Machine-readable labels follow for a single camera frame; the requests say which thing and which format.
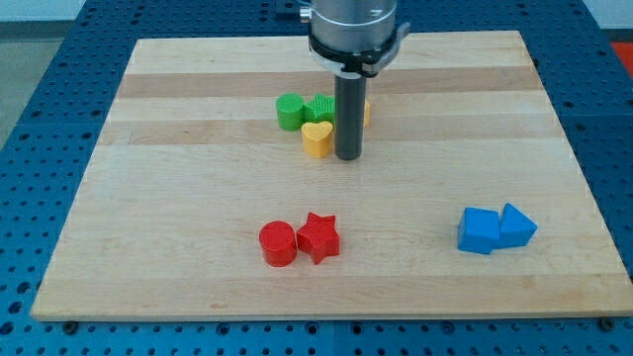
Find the black clamp ring mount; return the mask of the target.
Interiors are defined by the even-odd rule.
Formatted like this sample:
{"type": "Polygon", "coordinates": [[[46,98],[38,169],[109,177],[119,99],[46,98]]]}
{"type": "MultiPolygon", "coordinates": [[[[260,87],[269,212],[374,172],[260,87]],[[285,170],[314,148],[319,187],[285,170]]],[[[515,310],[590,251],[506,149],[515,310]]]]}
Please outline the black clamp ring mount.
{"type": "Polygon", "coordinates": [[[333,49],[309,31],[309,49],[313,60],[335,76],[344,79],[373,78],[396,58],[409,30],[410,23],[403,23],[384,43],[364,51],[333,49]]]}

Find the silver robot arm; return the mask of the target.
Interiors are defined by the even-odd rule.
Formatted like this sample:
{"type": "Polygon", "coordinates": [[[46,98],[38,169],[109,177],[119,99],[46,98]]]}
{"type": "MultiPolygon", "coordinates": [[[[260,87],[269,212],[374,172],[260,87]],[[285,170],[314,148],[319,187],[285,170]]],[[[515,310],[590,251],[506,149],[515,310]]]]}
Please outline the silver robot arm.
{"type": "Polygon", "coordinates": [[[342,160],[360,157],[367,81],[398,55],[410,24],[396,24],[396,0],[311,0],[299,9],[309,26],[309,49],[334,75],[334,149],[342,160]]]}

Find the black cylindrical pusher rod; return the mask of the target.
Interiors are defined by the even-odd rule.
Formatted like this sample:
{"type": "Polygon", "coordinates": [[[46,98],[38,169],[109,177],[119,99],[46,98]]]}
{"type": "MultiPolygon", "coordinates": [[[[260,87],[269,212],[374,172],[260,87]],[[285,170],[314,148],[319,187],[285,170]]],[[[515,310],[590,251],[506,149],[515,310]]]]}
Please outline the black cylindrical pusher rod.
{"type": "Polygon", "coordinates": [[[342,160],[355,160],[362,152],[366,79],[334,79],[335,154],[342,160]]]}

